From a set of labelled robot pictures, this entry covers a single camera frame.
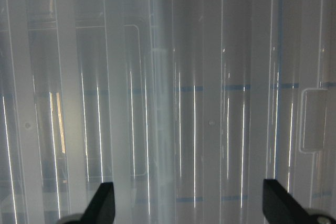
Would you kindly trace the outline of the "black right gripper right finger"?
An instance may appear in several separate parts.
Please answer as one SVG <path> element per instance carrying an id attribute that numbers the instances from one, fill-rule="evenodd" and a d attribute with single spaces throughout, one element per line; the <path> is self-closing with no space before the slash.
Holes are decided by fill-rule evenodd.
<path id="1" fill-rule="evenodd" d="M 310 215 L 276 179 L 264 179 L 263 214 L 268 223 L 311 223 Z"/>

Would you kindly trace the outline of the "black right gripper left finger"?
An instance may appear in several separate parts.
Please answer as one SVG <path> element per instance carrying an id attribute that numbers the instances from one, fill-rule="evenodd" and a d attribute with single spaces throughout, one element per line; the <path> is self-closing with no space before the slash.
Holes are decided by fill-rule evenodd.
<path id="1" fill-rule="evenodd" d="M 79 223 L 113 224 L 115 215 L 114 184 L 105 182 L 98 187 Z"/>

